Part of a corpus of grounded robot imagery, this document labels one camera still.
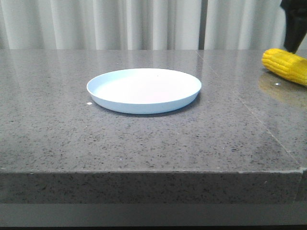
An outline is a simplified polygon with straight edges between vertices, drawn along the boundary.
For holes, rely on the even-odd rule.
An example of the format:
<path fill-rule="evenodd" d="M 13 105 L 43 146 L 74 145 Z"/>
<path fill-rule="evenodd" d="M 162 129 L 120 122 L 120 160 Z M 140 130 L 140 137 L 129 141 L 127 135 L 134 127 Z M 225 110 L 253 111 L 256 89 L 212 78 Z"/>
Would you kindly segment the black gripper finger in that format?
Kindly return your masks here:
<path fill-rule="evenodd" d="M 296 53 L 307 34 L 307 1 L 282 0 L 280 7 L 285 13 L 284 48 Z"/>

